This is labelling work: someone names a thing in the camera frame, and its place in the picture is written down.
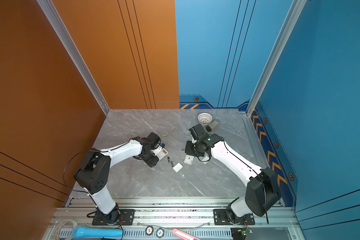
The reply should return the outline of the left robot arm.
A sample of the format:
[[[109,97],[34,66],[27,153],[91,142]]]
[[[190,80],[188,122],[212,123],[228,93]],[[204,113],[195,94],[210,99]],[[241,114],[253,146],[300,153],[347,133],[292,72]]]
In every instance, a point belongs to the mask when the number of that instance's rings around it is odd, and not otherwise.
[[[110,169],[129,158],[142,160],[152,168],[167,155],[161,138],[150,133],[146,138],[131,138],[124,144],[108,149],[90,149],[79,164],[74,179],[89,194],[98,211],[107,216],[118,208],[107,187]]]

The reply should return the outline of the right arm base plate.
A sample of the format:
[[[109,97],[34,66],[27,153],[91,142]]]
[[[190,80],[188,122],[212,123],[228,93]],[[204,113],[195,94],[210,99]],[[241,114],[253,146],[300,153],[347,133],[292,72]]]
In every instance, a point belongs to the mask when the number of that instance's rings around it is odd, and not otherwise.
[[[222,225],[255,225],[255,218],[253,214],[246,214],[242,217],[236,216],[233,211],[227,209],[214,209],[214,223],[217,226]]]

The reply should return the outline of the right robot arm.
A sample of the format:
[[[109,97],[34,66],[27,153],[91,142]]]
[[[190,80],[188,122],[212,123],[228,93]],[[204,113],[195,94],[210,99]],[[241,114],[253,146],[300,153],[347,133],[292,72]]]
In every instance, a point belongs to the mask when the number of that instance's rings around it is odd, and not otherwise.
[[[268,210],[281,198],[282,193],[276,173],[269,167],[262,168],[233,150],[225,139],[209,134],[201,124],[189,129],[192,140],[185,147],[186,159],[198,159],[207,164],[218,160],[228,167],[246,186],[244,197],[232,201],[226,214],[232,224],[238,224],[248,214],[266,216]]]

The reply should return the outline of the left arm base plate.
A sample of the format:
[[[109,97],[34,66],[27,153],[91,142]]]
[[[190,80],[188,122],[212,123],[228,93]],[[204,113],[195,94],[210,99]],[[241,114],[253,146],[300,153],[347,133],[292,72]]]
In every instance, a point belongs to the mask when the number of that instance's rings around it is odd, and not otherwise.
[[[96,210],[93,217],[93,226],[131,226],[135,217],[134,209],[116,209],[109,214]]]

